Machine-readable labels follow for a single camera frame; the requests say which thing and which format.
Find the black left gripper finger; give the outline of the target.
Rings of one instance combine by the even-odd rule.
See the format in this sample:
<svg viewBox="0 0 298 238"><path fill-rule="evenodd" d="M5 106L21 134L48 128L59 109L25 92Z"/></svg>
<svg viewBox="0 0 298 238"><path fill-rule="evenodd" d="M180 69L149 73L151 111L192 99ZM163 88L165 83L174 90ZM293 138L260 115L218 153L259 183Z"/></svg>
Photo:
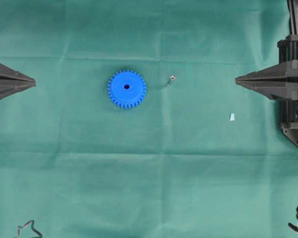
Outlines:
<svg viewBox="0 0 298 238"><path fill-rule="evenodd" d="M19 81L35 83L35 79L33 79L19 71L15 71L15 70L5 66L2 63L0 63L0 79L19 80Z"/></svg>
<svg viewBox="0 0 298 238"><path fill-rule="evenodd" d="M35 86L35 82L0 80L0 100Z"/></svg>

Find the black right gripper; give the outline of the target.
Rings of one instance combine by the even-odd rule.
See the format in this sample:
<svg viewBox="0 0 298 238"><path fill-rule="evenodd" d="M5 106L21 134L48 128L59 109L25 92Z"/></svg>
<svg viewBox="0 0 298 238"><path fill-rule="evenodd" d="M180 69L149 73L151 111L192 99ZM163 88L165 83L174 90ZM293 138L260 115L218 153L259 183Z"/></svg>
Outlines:
<svg viewBox="0 0 298 238"><path fill-rule="evenodd" d="M298 35L289 35L277 44L280 64L235 79L237 85L281 103L282 122L298 122L298 79L295 82L273 81L298 77Z"/></svg>

